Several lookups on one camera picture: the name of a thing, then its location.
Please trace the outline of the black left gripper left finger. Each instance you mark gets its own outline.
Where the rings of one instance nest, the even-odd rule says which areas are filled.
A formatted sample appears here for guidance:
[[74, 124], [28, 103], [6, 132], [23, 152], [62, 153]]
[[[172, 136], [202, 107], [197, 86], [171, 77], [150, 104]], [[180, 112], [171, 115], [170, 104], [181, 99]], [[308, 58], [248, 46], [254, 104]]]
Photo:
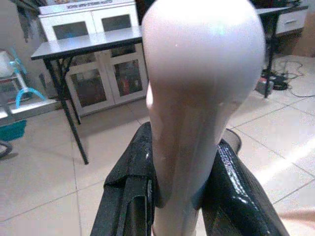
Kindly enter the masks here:
[[146, 122], [138, 128], [104, 182], [91, 235], [151, 235], [155, 190], [152, 131]]

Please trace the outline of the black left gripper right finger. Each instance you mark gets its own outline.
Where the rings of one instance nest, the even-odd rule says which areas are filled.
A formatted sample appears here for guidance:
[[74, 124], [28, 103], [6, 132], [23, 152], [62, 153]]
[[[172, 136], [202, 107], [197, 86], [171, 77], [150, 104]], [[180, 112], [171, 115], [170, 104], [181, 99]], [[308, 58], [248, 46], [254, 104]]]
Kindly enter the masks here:
[[241, 138], [226, 129], [218, 145], [202, 204], [209, 236], [286, 236], [264, 189], [239, 159]]

